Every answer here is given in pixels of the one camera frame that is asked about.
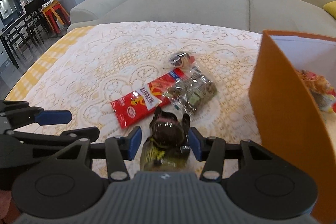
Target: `snack package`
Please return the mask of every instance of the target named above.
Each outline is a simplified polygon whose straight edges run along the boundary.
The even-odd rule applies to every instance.
[[[296,72],[310,90],[319,109],[326,112],[336,112],[336,92],[328,80],[311,71],[296,70]]]
[[[187,68],[195,62],[194,52],[176,52],[165,62],[164,68]]]
[[[176,81],[164,93],[177,109],[182,109],[190,115],[208,103],[217,93],[215,83],[199,68],[193,66],[184,70],[184,76]]]
[[[190,147],[188,131],[190,117],[176,115],[157,107],[150,123],[151,136],[145,141],[140,156],[140,169],[144,171],[177,171],[185,169]]]
[[[163,93],[181,77],[184,77],[184,73],[180,69],[174,69],[140,89],[111,102],[121,128],[126,128],[154,112],[157,106],[169,104],[168,98],[164,97]]]

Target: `sofa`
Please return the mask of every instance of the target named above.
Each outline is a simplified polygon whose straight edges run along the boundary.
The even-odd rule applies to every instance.
[[[336,20],[323,10],[331,1],[335,0],[85,0],[71,10],[68,32],[105,23],[163,21],[336,37]]]

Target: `cardboard box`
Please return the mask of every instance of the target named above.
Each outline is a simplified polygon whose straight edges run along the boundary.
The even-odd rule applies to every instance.
[[[314,178],[319,196],[312,216],[323,224],[336,220],[335,151],[294,68],[324,75],[336,86],[335,42],[315,34],[264,31],[249,90],[263,146]]]

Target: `robotic arm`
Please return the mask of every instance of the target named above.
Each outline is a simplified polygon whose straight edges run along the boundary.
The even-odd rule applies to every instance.
[[[0,189],[12,191],[22,212],[16,224],[317,224],[309,215],[317,199],[313,179],[252,141],[227,144],[191,127],[189,145],[205,161],[199,179],[192,172],[138,172],[130,179],[124,160],[140,147],[140,127],[104,143],[91,143],[97,128],[60,136],[15,131],[69,120],[67,111],[0,101]],[[106,159],[108,179],[91,170],[92,159]],[[239,170],[222,179],[227,159],[237,159]]]

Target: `white lace tablecloth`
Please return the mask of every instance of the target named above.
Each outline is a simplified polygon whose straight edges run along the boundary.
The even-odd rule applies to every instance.
[[[64,130],[96,126],[99,142],[121,130],[110,106],[112,100],[164,74],[163,62],[177,51],[199,54],[198,61],[215,77],[218,94],[195,117],[204,136],[218,136],[229,143],[251,139],[261,143],[248,98],[248,87],[258,54],[261,35],[223,27],[166,22],[132,22],[99,25],[68,48],[46,71],[25,97],[30,105],[45,109],[67,109],[73,120],[66,125],[29,125],[27,132],[60,134]],[[182,114],[172,106],[178,117]],[[137,126],[142,142],[149,136],[152,115]],[[126,162],[130,175],[139,170],[140,146],[136,158]],[[190,156],[188,169],[199,172],[202,163]],[[106,176],[104,160],[95,160],[94,171]],[[236,169],[225,165],[225,176]]]

